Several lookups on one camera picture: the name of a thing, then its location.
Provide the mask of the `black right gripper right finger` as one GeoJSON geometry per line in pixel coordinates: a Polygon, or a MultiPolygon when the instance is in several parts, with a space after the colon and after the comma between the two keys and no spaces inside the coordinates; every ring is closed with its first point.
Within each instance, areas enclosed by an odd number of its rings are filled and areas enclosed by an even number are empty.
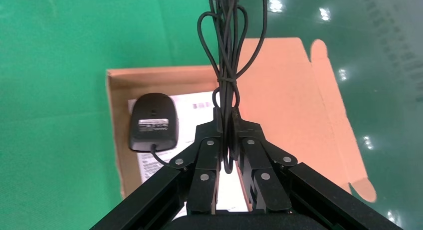
{"type": "Polygon", "coordinates": [[[231,147],[252,206],[251,226],[265,230],[396,230],[398,226],[288,152],[261,126],[231,114],[231,147]]]}

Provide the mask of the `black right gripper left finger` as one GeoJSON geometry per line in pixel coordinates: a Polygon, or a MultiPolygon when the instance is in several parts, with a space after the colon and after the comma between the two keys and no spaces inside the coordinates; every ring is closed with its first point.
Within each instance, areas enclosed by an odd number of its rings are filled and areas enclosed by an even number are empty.
{"type": "Polygon", "coordinates": [[[195,140],[97,222],[94,230],[189,230],[177,213],[210,215],[216,206],[220,171],[221,114],[196,128],[195,140]]]}

